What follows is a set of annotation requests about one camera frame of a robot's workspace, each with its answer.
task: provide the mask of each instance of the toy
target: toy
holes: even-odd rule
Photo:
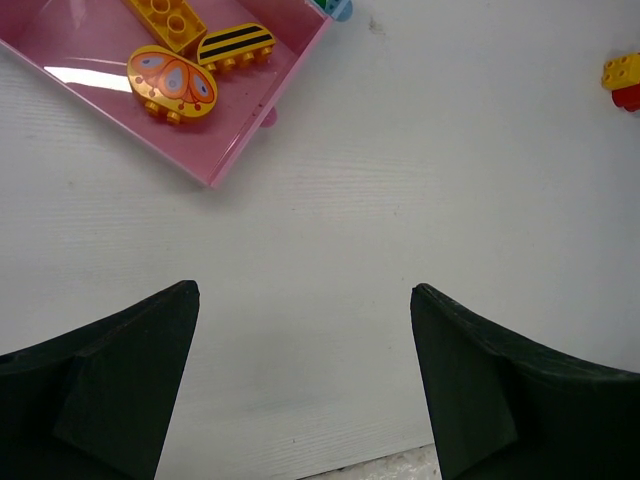
[[[187,55],[207,33],[207,28],[186,0],[122,0],[165,48]]]
[[[210,33],[198,46],[198,63],[210,72],[226,73],[236,65],[265,62],[276,44],[273,34],[257,23]]]
[[[172,125],[206,116],[218,99],[216,82],[206,70],[157,45],[133,52],[127,76],[149,115],[165,116]]]
[[[64,91],[63,95],[78,97],[102,118],[103,125],[107,122],[116,125],[123,134],[126,132],[153,149],[199,183],[216,187],[241,157],[255,132],[276,120],[274,108],[278,101],[336,25],[311,0],[188,1],[204,25],[256,23],[273,33],[278,43],[264,68],[225,82],[215,110],[201,122],[169,128],[158,121],[149,121],[137,105],[121,64],[127,63],[136,48],[156,42],[120,0],[7,3],[12,6],[0,15],[0,52],[6,50],[10,57],[30,65],[46,82]],[[151,0],[138,2],[150,9]],[[69,8],[76,3],[83,7],[81,21],[77,8]],[[196,61],[195,53],[194,50],[188,54],[193,55],[192,61]],[[331,49],[323,54],[331,55]],[[333,73],[325,75],[330,81]],[[181,123],[188,121],[176,113]]]
[[[351,0],[315,0],[327,15],[331,15],[339,22],[346,22],[353,15]]]
[[[640,85],[632,85],[611,92],[616,107],[624,108],[627,112],[640,110]]]
[[[604,65],[602,86],[607,90],[619,90],[640,84],[640,53],[609,60]]]

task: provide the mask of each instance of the white floor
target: white floor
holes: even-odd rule
[[[433,445],[366,462],[309,480],[441,480]]]

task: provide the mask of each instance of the yellow brick with black stripes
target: yellow brick with black stripes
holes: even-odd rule
[[[198,46],[198,64],[211,73],[225,73],[236,66],[265,62],[275,44],[275,37],[265,27],[245,23],[204,37]]]

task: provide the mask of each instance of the red lego brick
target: red lego brick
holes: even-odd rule
[[[627,112],[640,110],[640,85],[614,90],[611,97],[617,107],[624,108]]]

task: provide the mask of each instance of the black stripe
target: black stripe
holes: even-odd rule
[[[209,50],[208,52],[201,53],[200,60],[204,60],[205,58],[209,57],[215,57],[216,55],[220,55],[221,53],[231,52],[232,50],[238,50],[242,47],[248,47],[249,45],[255,45],[256,43],[262,43],[272,39],[273,37],[271,35],[262,35],[261,37],[250,38],[249,40],[243,40],[242,42],[215,48],[213,50]]]
[[[223,33],[222,35],[216,35],[215,37],[207,38],[202,43],[202,46],[207,47],[209,45],[213,45],[214,43],[224,42],[225,40],[231,40],[232,38],[241,37],[242,35],[260,31],[262,31],[262,28],[257,25],[253,25],[251,27],[243,28],[242,30],[236,30],[235,32]]]

